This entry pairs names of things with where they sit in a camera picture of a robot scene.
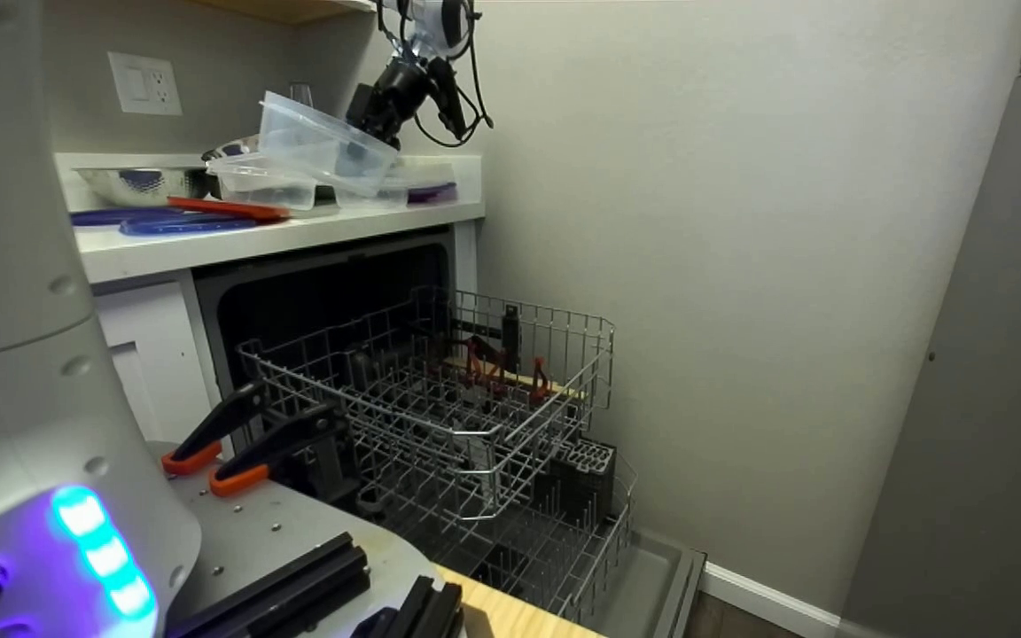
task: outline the baseboard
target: baseboard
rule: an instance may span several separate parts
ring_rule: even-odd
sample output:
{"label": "baseboard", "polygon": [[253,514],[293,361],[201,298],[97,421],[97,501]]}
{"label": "baseboard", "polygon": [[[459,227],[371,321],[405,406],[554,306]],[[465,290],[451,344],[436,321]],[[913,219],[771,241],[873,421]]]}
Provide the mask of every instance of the baseboard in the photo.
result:
{"label": "baseboard", "polygon": [[706,563],[698,588],[802,638],[835,638],[839,617],[762,581]]}

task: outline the red handle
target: red handle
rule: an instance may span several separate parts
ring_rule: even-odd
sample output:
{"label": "red handle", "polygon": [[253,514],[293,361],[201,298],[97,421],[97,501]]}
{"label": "red handle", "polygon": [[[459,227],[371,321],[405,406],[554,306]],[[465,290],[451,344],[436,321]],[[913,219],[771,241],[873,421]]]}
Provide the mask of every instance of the red handle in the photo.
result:
{"label": "red handle", "polygon": [[267,478],[268,478],[268,466],[254,466],[254,470],[225,474],[225,478],[214,474],[210,487],[214,487],[214,497],[225,501],[225,497],[237,497],[237,493],[244,493],[244,488],[253,488],[253,487],[260,487]]}
{"label": "red handle", "polygon": [[254,223],[279,223],[287,219],[282,208],[274,205],[249,205],[249,202],[215,202],[215,198],[167,198],[175,208],[193,208],[193,214],[218,214],[218,217],[242,217]]}
{"label": "red handle", "polygon": [[214,466],[215,458],[218,458],[218,445],[210,445],[210,446],[201,446],[199,453],[190,453],[190,458],[164,453],[164,472],[167,472],[167,474],[193,474],[193,472],[201,472],[204,466]]}

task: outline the floor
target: floor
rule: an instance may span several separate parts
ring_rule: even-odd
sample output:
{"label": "floor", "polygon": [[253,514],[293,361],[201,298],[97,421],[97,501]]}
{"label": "floor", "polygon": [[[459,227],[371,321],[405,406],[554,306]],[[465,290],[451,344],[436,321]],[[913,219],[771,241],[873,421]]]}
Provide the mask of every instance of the floor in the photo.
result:
{"label": "floor", "polygon": [[793,638],[793,634],[745,610],[732,610],[719,601],[698,595],[698,604],[692,607],[687,638]]}

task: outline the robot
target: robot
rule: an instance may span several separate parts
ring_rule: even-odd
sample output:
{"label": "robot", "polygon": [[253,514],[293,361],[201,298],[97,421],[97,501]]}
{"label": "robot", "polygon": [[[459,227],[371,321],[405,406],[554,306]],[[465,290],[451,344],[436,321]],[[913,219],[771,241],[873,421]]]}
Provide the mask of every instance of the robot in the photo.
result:
{"label": "robot", "polygon": [[[478,57],[476,57],[476,22],[482,16],[470,0],[374,0],[374,30],[393,44],[393,61],[374,78],[374,87],[361,87],[347,112],[347,122],[385,147],[397,147],[397,130],[405,122],[448,151],[470,143],[470,134],[494,116],[485,113],[482,87],[478,87]],[[458,88],[453,61],[470,57],[470,87],[476,100]],[[432,100],[440,106],[440,123],[453,134],[453,143],[436,140],[423,122],[419,106]]]}
{"label": "robot", "polygon": [[[104,344],[37,104],[37,12],[0,0],[0,638],[159,634],[201,527],[144,452]],[[397,61],[357,106],[397,140],[432,96],[458,140],[459,0],[397,0]]]}

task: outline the blue led light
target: blue led light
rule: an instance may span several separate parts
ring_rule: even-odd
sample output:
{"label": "blue led light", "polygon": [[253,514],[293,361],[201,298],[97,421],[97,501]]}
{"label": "blue led light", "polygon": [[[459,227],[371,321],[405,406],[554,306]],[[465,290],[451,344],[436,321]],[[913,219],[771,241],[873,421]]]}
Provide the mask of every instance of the blue led light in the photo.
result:
{"label": "blue led light", "polygon": [[53,514],[85,557],[91,581],[107,592],[107,601],[123,622],[157,612],[157,595],[141,569],[130,562],[118,526],[110,520],[107,509],[91,488],[56,488]]}

